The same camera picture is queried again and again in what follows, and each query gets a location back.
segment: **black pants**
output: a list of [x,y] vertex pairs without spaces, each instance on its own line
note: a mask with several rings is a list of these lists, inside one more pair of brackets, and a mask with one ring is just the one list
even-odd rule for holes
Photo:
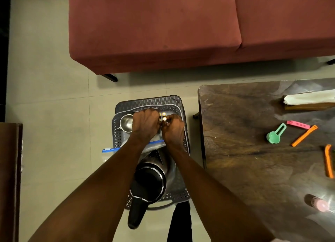
[[192,221],[190,203],[181,202],[176,205],[172,215],[167,242],[192,242]]

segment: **person's right arm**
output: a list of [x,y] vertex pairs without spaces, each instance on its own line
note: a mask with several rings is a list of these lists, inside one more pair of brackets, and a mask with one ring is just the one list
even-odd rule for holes
[[185,152],[184,122],[178,115],[167,116],[162,133],[178,166],[199,217],[212,241],[270,242],[274,235],[232,192],[209,176]]

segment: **hand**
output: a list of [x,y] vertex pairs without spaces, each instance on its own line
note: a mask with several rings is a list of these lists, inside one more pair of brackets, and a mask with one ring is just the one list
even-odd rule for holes
[[145,145],[157,134],[159,129],[159,112],[154,109],[142,110],[133,115],[132,136],[143,141]]
[[163,139],[168,148],[184,149],[184,126],[182,118],[176,114],[166,116],[171,122],[162,123]]

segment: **person's left hand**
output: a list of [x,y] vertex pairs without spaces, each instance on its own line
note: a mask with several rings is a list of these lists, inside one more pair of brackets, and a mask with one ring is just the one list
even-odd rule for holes
[[133,136],[143,140],[145,144],[157,134],[160,123],[159,112],[154,109],[142,110],[133,115]]

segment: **sofa cushion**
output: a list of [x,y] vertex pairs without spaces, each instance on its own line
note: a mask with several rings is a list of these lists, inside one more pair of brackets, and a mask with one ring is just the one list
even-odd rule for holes
[[241,44],[235,0],[69,3],[70,55],[88,68],[207,58]]
[[335,0],[236,0],[242,48],[335,47]]

